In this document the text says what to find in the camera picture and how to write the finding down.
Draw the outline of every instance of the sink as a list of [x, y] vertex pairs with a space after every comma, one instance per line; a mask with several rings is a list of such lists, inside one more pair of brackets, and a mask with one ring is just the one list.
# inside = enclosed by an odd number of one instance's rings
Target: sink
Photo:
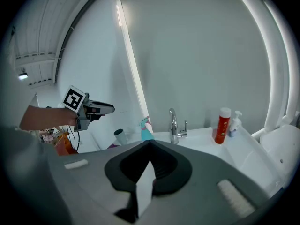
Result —
[[[211, 127], [188, 130], [187, 137], [180, 137], [174, 146], [212, 154], [255, 181], [268, 195], [273, 196], [283, 185], [282, 176], [271, 161], [265, 149], [241, 127], [236, 136], [226, 137], [223, 144], [215, 143]], [[156, 141], [170, 143], [169, 132], [153, 133]], [[128, 136], [128, 143], [141, 140], [140, 134]]]

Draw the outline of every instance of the red bottle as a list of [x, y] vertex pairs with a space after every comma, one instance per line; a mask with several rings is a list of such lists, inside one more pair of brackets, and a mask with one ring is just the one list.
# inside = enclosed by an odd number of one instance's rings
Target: red bottle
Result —
[[227, 127], [229, 124], [231, 116], [231, 109], [227, 107], [222, 107], [220, 109], [220, 119], [219, 124], [217, 126], [217, 133], [215, 137], [215, 141], [218, 144], [222, 144], [224, 142], [224, 139], [226, 137]]

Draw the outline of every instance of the cup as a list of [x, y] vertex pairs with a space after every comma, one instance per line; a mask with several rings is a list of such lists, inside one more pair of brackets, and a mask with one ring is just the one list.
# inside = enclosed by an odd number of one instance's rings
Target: cup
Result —
[[121, 145], [126, 145], [127, 144], [127, 139], [126, 139], [126, 135], [123, 129], [118, 129], [117, 131], [115, 131], [114, 136], [116, 137], [116, 139], [119, 141], [119, 143]]

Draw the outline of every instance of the light strip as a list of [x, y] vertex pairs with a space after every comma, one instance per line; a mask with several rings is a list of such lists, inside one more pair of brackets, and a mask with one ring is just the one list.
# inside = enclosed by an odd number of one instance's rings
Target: light strip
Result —
[[270, 66], [270, 101], [265, 122], [265, 131], [269, 132], [279, 127], [282, 117], [284, 115], [284, 108], [286, 105], [287, 91], [285, 94], [285, 82], [282, 78], [282, 58], [277, 41], [270, 32], [269, 27], [264, 24], [263, 13], [268, 11], [265, 9], [261, 11], [261, 6], [256, 3], [256, 0], [242, 0], [246, 5], [251, 15], [253, 16], [258, 29], [262, 35], [263, 42], [266, 47], [267, 56]]
[[36, 94], [36, 99], [37, 99], [37, 105], [38, 105], [38, 107], [40, 107], [39, 102], [38, 102], [38, 95], [37, 94]]
[[[125, 14], [124, 14], [124, 11], [123, 11], [121, 0], [117, 0], [117, 7], [119, 8], [119, 15], [120, 15], [121, 24], [123, 24], [121, 26], [121, 29], [122, 29], [123, 38], [124, 38], [124, 41], [125, 41], [125, 47], [126, 47], [128, 60], [129, 60], [131, 75], [132, 75], [132, 78], [133, 78], [134, 83], [135, 83], [135, 90], [136, 90], [136, 93], [137, 93], [137, 97], [139, 99], [139, 104], [140, 104], [140, 108], [141, 108], [141, 111], [142, 111], [142, 115], [143, 115], [143, 117], [147, 117], [149, 115], [148, 108], [147, 108], [147, 104], [146, 104], [146, 100], [145, 100], [145, 96], [144, 96], [144, 92], [143, 92], [139, 72], [137, 70], [135, 55], [133, 53], [133, 49], [132, 49], [132, 45], [131, 45], [131, 41], [130, 41], [130, 37], [129, 37], [128, 27], [127, 27], [127, 24], [126, 24]], [[149, 126], [148, 124], [146, 124], [146, 127], [150, 132], [153, 132], [152, 126]]]
[[289, 97], [287, 100], [287, 108], [286, 115], [289, 121], [294, 119], [296, 110], [297, 110], [297, 102], [299, 96], [299, 61], [297, 52], [295, 51], [295, 46], [293, 44], [293, 38], [291, 37], [290, 32], [288, 31], [286, 24], [278, 17], [278, 13], [274, 11], [272, 6], [268, 5], [265, 2], [265, 5], [269, 9], [272, 14], [279, 31], [282, 36], [282, 40], [285, 45], [285, 51], [287, 55], [287, 61], [289, 65]]
[[117, 13], [118, 13], [118, 21], [119, 21], [119, 27], [122, 26], [122, 21], [120, 18], [120, 10], [119, 10], [119, 6], [117, 5]]

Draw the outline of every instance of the white bottle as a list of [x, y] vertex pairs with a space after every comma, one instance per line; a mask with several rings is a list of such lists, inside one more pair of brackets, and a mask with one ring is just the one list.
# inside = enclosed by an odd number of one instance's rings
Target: white bottle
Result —
[[241, 120], [239, 119], [239, 116], [242, 115], [240, 111], [235, 111], [236, 117], [233, 119], [232, 124], [229, 127], [229, 136], [234, 137], [236, 134], [236, 131], [238, 128], [242, 125]]

